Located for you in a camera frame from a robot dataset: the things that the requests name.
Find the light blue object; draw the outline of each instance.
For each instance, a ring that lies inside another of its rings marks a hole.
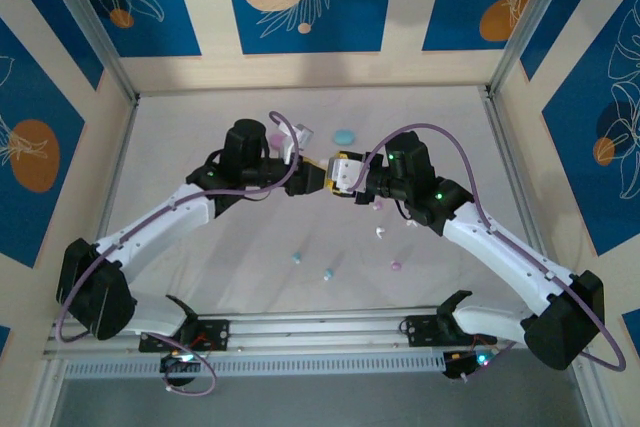
[[[333,141],[338,145],[351,145],[356,141],[356,134],[353,130],[336,130]]]

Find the gray floor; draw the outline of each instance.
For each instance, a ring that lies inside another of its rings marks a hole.
[[[199,399],[159,380],[78,380],[56,427],[426,427],[589,425],[572,376],[512,351],[467,384],[442,374],[225,378]]]

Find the pink object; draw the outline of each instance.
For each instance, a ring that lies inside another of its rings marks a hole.
[[[280,147],[282,146],[282,141],[286,136],[287,135],[283,134],[282,132],[271,134],[269,136],[269,145],[271,146],[272,149],[279,150]]]

